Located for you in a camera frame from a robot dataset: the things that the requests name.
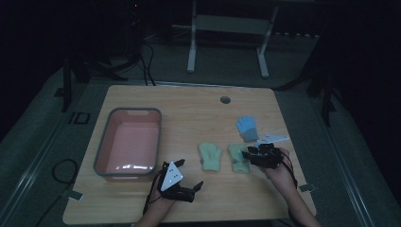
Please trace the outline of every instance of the wire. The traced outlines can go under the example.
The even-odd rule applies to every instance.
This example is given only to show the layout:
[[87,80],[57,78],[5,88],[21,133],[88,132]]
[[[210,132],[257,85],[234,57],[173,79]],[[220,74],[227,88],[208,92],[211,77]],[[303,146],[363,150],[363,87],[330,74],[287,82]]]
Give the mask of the wire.
[[[60,179],[59,177],[57,177],[57,175],[56,175],[56,170],[57,170],[57,168],[58,168],[61,164],[66,163],[66,162],[70,162],[70,163],[72,163],[72,164],[74,165],[74,174],[73,174],[73,176],[71,177],[71,179],[70,179],[69,181],[61,180],[61,179]],[[56,182],[67,184],[67,186],[66,186],[65,189],[64,189],[64,191],[66,191],[66,190],[68,190],[68,189],[70,188],[71,184],[73,184],[73,183],[75,182],[76,178],[77,178],[77,175],[78,175],[78,164],[77,164],[76,161],[74,161],[74,160],[72,160],[72,159],[64,159],[64,160],[62,160],[62,161],[56,163],[56,164],[53,166],[51,173],[52,173],[53,179],[54,179]],[[46,215],[50,212],[51,209],[53,209],[53,207],[56,205],[56,203],[57,203],[61,198],[62,198],[62,194],[59,194],[59,196],[53,200],[53,202],[47,207],[46,211],[42,214],[42,216],[41,216],[41,218],[38,220],[38,222],[36,222],[36,225],[35,225],[36,227],[38,227],[38,226],[42,223],[42,221],[44,220],[44,218],[46,217]]]
[[149,206],[151,203],[153,203],[154,201],[159,200],[159,199],[162,197],[162,196],[160,196],[159,198],[157,198],[157,199],[155,199],[155,200],[153,200],[153,201],[150,201],[150,197],[151,197],[151,194],[153,193],[153,188],[154,188],[154,185],[156,184],[156,180],[157,180],[158,177],[162,174],[162,172],[163,172],[163,170],[160,170],[159,172],[157,172],[156,176],[153,178],[153,182],[151,183],[151,187],[150,187],[149,194],[147,195],[147,200],[145,201],[144,210],[143,210],[143,212],[142,212],[143,215],[147,212],[148,206]]
[[297,179],[295,179],[295,175],[294,175],[294,167],[292,166],[292,162],[289,159],[288,155],[286,155],[284,152],[280,151],[282,155],[286,156],[286,158],[289,161],[289,167],[284,161],[281,161],[281,163],[284,165],[284,167],[288,170],[288,172],[291,174],[292,180],[294,181],[295,187],[298,187],[298,181]]
[[140,60],[141,60],[142,64],[144,65],[144,81],[145,81],[145,84],[148,86],[148,78],[149,78],[152,85],[156,86],[156,83],[154,82],[153,77],[151,76],[151,73],[150,73],[150,66],[151,66],[151,62],[153,61],[154,51],[153,51],[153,48],[149,44],[143,43],[143,45],[147,46],[151,52],[150,59],[148,61],[148,66],[146,66],[146,64],[145,64],[144,57],[142,55],[140,57]]

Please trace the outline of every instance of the human arm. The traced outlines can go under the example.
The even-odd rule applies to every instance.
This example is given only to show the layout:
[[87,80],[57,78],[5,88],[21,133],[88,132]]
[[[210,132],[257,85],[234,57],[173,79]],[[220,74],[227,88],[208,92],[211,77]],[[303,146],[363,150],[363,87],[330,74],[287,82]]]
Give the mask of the human arm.
[[[284,148],[280,148],[280,150],[289,157],[288,150]],[[284,157],[283,162],[287,166],[290,166],[290,161],[286,156]],[[265,173],[266,177],[271,180],[274,187],[283,196],[287,203],[289,212],[298,222],[308,227],[321,226],[310,212],[301,195],[298,193],[290,172],[283,164],[280,164],[275,169],[259,168],[263,173]]]
[[161,197],[160,192],[154,188],[147,212],[136,222],[135,227],[155,227],[167,216],[174,200]]

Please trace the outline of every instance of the pink tray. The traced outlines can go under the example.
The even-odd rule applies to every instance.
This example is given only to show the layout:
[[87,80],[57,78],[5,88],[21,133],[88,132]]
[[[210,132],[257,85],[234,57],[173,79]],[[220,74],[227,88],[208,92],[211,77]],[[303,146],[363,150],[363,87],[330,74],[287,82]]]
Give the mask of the pink tray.
[[94,162],[108,181],[151,181],[157,164],[162,114],[154,108],[114,109]]

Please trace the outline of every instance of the glove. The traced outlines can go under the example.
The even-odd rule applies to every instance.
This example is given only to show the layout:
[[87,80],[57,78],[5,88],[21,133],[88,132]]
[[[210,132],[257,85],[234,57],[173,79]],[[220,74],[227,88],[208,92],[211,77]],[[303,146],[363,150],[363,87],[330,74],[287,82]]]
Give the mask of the glove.
[[244,144],[231,144],[228,146],[228,151],[230,152],[230,157],[233,164],[233,172],[250,172],[250,162],[247,159],[244,159],[242,156],[242,151],[247,150],[247,146]]
[[203,170],[219,171],[221,149],[213,143],[201,143],[199,149]]
[[245,142],[254,142],[259,139],[257,136],[256,123],[250,116],[239,117],[235,125]]

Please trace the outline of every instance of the metal frame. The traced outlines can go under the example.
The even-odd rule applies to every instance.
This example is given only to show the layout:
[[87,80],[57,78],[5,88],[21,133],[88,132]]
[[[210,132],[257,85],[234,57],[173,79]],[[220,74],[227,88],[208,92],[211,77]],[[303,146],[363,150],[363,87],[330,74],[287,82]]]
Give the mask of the metal frame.
[[269,20],[259,20],[250,18],[235,18],[225,16],[211,16],[197,14],[197,0],[192,1],[192,26],[191,26],[191,45],[189,48],[188,73],[195,72],[195,61],[197,57],[197,30],[213,30],[222,32],[237,32],[260,34],[264,36],[263,43],[256,48],[256,54],[259,61],[261,77],[269,77],[268,66],[265,59],[265,51],[271,35],[275,18],[277,16],[278,6],[273,8]]

